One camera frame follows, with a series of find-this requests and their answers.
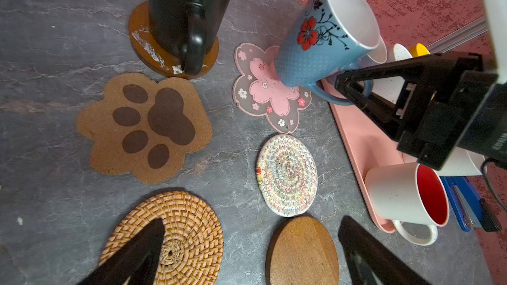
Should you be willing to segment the dark glossy brown coaster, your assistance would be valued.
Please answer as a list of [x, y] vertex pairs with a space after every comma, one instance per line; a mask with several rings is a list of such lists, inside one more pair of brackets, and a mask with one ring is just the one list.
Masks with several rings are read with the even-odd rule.
[[165, 77], [181, 77], [187, 80], [202, 77], [211, 70], [219, 55], [219, 39], [216, 38], [213, 47], [205, 56], [200, 74], [196, 76], [185, 74], [180, 60], [160, 47], [151, 34], [149, 6], [146, 1], [133, 10], [128, 22], [128, 32], [138, 58], [147, 67]]

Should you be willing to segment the blue mug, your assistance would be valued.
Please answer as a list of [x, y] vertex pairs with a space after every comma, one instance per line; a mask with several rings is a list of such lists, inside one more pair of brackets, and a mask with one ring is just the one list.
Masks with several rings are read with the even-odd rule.
[[304, 87], [332, 104], [349, 106], [317, 82], [353, 69], [379, 41], [380, 27], [367, 0], [308, 0], [277, 52], [275, 70], [286, 87]]

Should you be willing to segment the pink flower coaster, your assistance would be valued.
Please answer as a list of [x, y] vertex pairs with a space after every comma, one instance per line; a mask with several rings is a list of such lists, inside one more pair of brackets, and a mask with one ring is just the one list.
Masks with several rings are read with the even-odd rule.
[[254, 117], [264, 117], [279, 133], [293, 134], [300, 123], [300, 112], [312, 102], [312, 93], [302, 87], [289, 88], [278, 78], [274, 59], [279, 46], [266, 50], [242, 43], [234, 52], [240, 72], [232, 88], [237, 107]]

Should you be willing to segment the paw print cork coaster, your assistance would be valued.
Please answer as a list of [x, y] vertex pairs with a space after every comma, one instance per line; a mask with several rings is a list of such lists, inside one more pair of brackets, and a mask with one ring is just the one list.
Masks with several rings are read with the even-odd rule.
[[90, 165], [101, 174], [131, 172], [142, 183], [165, 182], [186, 155], [204, 149], [213, 128], [194, 84], [182, 78], [160, 82], [142, 73], [115, 76], [103, 99], [87, 106], [77, 129], [93, 141]]

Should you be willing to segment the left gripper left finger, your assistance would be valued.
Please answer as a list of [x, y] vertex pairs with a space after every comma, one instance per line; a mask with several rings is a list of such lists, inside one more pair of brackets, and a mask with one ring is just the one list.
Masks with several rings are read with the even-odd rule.
[[152, 220], [81, 284], [153, 284], [165, 236], [161, 218]]

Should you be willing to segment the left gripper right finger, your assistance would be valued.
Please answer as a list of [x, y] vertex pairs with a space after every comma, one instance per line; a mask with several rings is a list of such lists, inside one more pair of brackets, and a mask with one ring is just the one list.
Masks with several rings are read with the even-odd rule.
[[344, 216], [339, 241], [353, 284], [428, 284], [352, 217]]

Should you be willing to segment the black mug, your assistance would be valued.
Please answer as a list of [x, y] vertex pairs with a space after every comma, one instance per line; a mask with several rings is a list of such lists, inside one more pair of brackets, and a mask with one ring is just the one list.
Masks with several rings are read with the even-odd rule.
[[200, 74], [230, 0], [148, 0], [159, 46], [177, 57], [186, 75]]

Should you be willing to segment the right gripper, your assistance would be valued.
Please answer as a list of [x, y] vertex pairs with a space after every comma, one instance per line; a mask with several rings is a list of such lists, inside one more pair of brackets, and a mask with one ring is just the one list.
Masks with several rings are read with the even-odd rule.
[[[415, 84], [413, 94], [408, 84]], [[350, 64], [334, 88], [398, 142], [397, 150], [426, 166], [441, 169], [460, 147], [506, 167], [506, 85], [488, 56], [448, 52], [365, 68]], [[401, 100], [392, 104], [378, 91], [397, 91]]]

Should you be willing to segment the brown wooden round coaster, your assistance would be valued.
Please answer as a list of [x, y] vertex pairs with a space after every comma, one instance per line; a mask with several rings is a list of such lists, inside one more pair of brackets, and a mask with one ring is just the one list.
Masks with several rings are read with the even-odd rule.
[[311, 216], [284, 221], [269, 243], [267, 284], [339, 284], [339, 259], [331, 234]]

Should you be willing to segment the beige woven round coaster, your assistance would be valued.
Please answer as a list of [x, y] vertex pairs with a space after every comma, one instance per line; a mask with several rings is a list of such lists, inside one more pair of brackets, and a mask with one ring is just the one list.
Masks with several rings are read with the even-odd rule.
[[305, 213], [318, 188], [318, 171], [308, 148], [292, 135], [278, 134], [261, 148], [256, 178], [268, 208], [283, 217]]

